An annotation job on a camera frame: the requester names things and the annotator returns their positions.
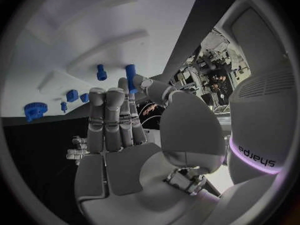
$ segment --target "robotic hand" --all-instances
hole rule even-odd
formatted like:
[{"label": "robotic hand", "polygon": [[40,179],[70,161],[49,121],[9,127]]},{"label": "robotic hand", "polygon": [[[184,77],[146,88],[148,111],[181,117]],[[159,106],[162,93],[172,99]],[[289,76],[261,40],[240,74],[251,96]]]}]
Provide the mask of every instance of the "robotic hand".
[{"label": "robotic hand", "polygon": [[[107,92],[90,90],[89,154],[75,178],[81,212],[93,224],[153,224],[153,218],[169,224],[199,203],[205,218],[212,207],[200,201],[215,204],[217,198],[201,188],[202,175],[218,169],[225,157],[217,118],[192,94],[137,74],[131,78],[121,78],[118,88]],[[135,95],[128,89],[132,84],[166,107],[160,120],[161,148],[146,142]]]}]

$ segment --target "vent grille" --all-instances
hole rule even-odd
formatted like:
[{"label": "vent grille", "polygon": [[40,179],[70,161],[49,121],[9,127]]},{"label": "vent grille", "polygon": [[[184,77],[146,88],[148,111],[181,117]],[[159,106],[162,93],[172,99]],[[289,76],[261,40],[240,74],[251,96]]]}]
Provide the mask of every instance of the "vent grille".
[{"label": "vent grille", "polygon": [[277,71],[273,74],[260,76],[244,84],[239,90],[239,98],[253,98],[277,94],[290,90],[295,86],[291,71]]}]

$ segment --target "cable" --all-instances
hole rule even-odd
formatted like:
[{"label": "cable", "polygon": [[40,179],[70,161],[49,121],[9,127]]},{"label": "cable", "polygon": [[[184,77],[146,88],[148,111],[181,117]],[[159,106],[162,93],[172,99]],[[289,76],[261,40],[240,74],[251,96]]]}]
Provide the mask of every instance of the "cable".
[{"label": "cable", "polygon": [[142,111],[145,109],[145,107],[147,107],[148,105],[151,105],[151,104],[155,104],[155,102],[150,102],[150,103],[146,104],[139,112],[138,117],[140,117],[140,115],[141,115]]},{"label": "cable", "polygon": [[149,119],[152,119],[152,118],[155,118],[155,117],[161,117],[162,115],[154,115],[154,116],[151,116],[151,117],[148,117],[145,121],[143,121],[142,123],[141,123],[141,125],[143,126],[143,124],[145,123],[145,122],[147,122]]}]

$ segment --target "blue plastic part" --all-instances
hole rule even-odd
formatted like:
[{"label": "blue plastic part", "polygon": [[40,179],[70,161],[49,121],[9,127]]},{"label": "blue plastic part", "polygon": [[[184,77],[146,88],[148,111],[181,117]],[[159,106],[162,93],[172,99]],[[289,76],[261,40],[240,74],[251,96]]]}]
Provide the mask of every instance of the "blue plastic part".
[{"label": "blue plastic part", "polygon": [[63,113],[65,114],[66,111],[68,110],[68,107],[67,107],[67,103],[65,101],[62,101],[60,103],[60,106],[61,106],[61,110],[63,111]]},{"label": "blue plastic part", "polygon": [[135,94],[138,90],[134,85],[134,76],[136,75],[136,66],[134,64],[130,64],[126,66],[126,77],[128,81],[128,89],[131,94]]},{"label": "blue plastic part", "polygon": [[43,102],[32,102],[24,107],[25,116],[27,122],[31,122],[34,119],[43,117],[44,113],[48,111],[48,106]]},{"label": "blue plastic part", "polygon": [[78,99],[78,91],[77,90],[70,90],[66,94],[66,100],[69,103],[72,103]]},{"label": "blue plastic part", "polygon": [[98,79],[99,81],[104,81],[105,79],[108,78],[108,75],[107,75],[106,71],[104,71],[104,66],[103,66],[103,64],[97,65],[97,69],[98,69],[98,72],[97,72],[97,79]]},{"label": "blue plastic part", "polygon": [[88,93],[84,93],[80,96],[80,99],[83,103],[87,103],[89,101],[89,94]]}]

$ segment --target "purple light strip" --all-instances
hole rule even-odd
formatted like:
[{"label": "purple light strip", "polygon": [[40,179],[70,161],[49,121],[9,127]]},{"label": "purple light strip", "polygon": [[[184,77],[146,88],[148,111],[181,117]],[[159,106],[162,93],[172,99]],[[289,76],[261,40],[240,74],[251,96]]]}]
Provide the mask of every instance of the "purple light strip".
[{"label": "purple light strip", "polygon": [[237,146],[234,144],[233,142],[233,136],[230,136],[230,139],[229,139],[229,146],[230,146],[230,149],[231,151],[239,158],[241,159],[244,163],[248,164],[249,166],[257,169],[257,170],[260,170],[264,173],[267,173],[267,174],[277,174],[279,173],[280,171],[279,170],[271,170],[271,169],[268,169],[266,167],[261,167],[261,166],[258,166],[257,164],[255,164],[254,162],[246,159],[243,155],[241,155],[241,153],[239,152]]}]

